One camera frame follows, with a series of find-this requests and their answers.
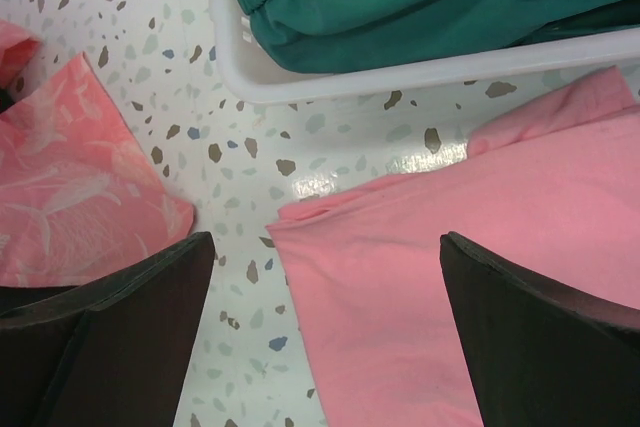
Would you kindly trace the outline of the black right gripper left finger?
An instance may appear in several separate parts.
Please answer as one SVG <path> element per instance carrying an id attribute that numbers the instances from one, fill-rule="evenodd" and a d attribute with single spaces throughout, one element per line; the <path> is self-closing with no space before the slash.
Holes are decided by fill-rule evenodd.
<path id="1" fill-rule="evenodd" d="M 172 425 L 214 258 L 198 232 L 85 285 L 2 288 L 2 425 Z"/>

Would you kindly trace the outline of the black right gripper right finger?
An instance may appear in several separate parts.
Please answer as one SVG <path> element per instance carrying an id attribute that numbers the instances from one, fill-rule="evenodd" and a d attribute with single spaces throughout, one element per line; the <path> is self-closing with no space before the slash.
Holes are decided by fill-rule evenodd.
<path id="1" fill-rule="evenodd" d="M 638 310 L 455 232 L 440 265 L 484 425 L 638 425 Z"/>

